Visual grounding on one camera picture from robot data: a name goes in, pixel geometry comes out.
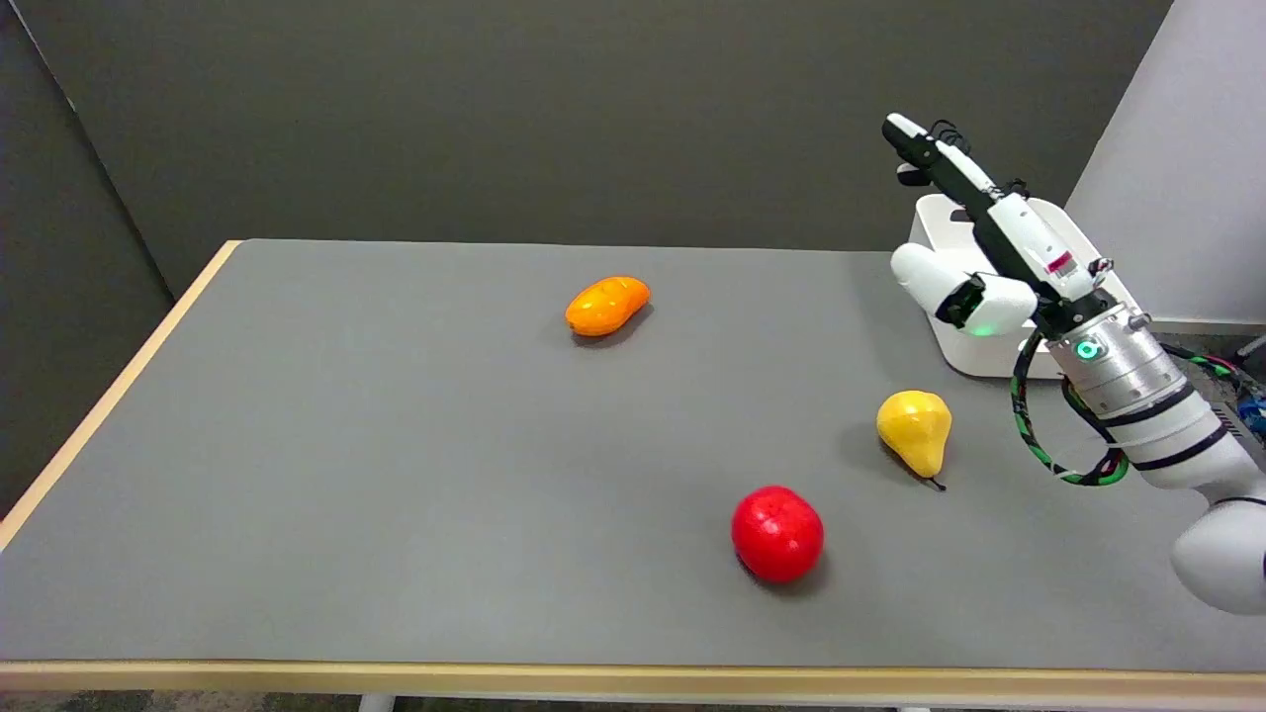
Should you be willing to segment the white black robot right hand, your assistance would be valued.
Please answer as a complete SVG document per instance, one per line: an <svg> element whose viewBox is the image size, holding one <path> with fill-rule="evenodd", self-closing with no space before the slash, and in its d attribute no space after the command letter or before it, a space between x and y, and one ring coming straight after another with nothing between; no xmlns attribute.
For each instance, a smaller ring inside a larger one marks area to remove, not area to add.
<svg viewBox="0 0 1266 712"><path fill-rule="evenodd" d="M927 315L977 337L1001 336L1031 321L1051 340L1120 305L1025 194L998 186L957 144L899 113L882 119L881 133L918 184L936 186L963 208L975 245L993 266L966 272L931 247L898 247L893 274Z"/></svg>

